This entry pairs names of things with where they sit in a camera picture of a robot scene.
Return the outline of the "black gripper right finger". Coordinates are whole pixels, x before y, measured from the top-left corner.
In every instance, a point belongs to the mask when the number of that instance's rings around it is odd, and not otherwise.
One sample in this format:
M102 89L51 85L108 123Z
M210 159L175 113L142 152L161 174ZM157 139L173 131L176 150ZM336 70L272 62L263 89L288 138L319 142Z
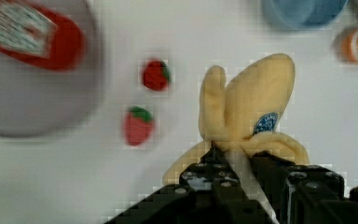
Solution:
M281 224L358 224L358 187L319 165L299 165L267 151L250 159L256 180Z

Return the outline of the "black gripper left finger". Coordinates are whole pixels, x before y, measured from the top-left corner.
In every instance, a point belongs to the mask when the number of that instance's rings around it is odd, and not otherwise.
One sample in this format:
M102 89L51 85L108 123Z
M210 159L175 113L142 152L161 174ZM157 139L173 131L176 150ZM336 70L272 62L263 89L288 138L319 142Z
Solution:
M191 164L177 184L165 186L105 224L273 224L249 199L217 147Z

